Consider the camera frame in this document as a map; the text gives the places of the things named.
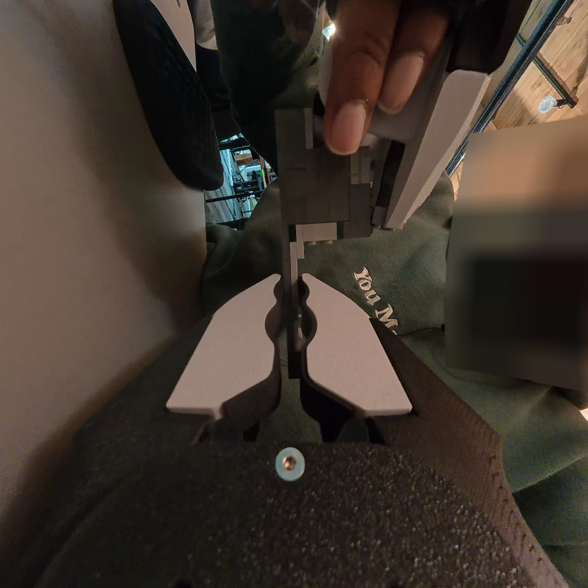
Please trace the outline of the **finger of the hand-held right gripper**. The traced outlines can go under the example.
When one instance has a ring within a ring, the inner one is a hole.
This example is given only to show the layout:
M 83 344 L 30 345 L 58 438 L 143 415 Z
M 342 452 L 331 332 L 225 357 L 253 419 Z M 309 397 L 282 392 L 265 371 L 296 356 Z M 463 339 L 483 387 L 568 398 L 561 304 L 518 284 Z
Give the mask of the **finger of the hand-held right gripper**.
M 431 70 L 399 114 L 376 112 L 373 135 L 404 150 L 392 187 L 380 182 L 389 202 L 376 205 L 375 225 L 401 229 L 422 205 L 465 137 L 489 82 L 484 72 Z

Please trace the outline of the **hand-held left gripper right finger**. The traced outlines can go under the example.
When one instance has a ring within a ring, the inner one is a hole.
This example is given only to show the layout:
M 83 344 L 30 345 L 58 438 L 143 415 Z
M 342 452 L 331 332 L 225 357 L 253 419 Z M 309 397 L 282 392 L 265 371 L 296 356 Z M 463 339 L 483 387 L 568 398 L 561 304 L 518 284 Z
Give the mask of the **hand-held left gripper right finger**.
M 412 404 L 368 314 L 311 274 L 301 280 L 303 307 L 313 319 L 302 354 L 305 381 L 366 417 L 410 413 Z

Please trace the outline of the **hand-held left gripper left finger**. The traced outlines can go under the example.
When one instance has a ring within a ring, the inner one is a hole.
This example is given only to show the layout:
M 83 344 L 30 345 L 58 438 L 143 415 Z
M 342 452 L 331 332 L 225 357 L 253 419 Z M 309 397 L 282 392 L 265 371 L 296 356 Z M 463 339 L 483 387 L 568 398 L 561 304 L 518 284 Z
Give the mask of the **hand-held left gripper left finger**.
M 166 408 L 212 418 L 264 418 L 280 398 L 276 339 L 281 276 L 242 291 L 212 316 Z

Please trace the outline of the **grey toy brick model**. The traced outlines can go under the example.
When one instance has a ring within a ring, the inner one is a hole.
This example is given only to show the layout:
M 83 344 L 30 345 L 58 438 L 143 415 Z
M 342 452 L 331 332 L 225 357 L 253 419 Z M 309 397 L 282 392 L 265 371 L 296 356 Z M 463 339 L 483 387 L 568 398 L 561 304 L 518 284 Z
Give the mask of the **grey toy brick model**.
M 302 376 L 298 262 L 305 244 L 364 238 L 383 224 L 405 145 L 372 138 L 350 156 L 327 149 L 311 108 L 275 111 L 282 221 L 283 318 L 289 377 Z

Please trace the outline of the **person's right hand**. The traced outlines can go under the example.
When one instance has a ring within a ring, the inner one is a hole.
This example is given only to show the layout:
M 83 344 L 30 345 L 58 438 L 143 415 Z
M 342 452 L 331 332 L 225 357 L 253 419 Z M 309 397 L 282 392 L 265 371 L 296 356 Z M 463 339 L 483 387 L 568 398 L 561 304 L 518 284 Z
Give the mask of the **person's right hand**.
M 445 1 L 341 1 L 323 137 L 337 155 L 356 152 L 377 108 L 397 114 L 430 70 L 449 29 Z

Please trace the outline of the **person's green sweatshirt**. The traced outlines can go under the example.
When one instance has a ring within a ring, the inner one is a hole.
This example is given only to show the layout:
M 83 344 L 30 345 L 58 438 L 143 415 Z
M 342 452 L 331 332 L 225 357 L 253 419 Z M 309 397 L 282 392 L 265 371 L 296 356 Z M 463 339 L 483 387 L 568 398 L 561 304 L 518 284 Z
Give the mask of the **person's green sweatshirt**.
M 273 111 L 312 105 L 325 1 L 211 1 L 239 130 L 277 172 Z M 496 430 L 518 508 L 570 587 L 587 587 L 587 393 L 447 369 L 442 331 L 452 183 L 443 172 L 401 231 L 313 246 L 305 271 L 394 334 Z

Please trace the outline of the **black mesh pad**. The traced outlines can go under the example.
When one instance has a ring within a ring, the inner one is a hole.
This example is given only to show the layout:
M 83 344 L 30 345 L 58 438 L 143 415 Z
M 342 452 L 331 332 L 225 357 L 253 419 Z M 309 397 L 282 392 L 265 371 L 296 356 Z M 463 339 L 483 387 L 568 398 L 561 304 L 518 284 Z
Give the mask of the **black mesh pad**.
M 224 167 L 212 112 L 195 68 L 185 1 L 113 1 L 115 22 L 149 131 L 174 176 L 219 189 Z

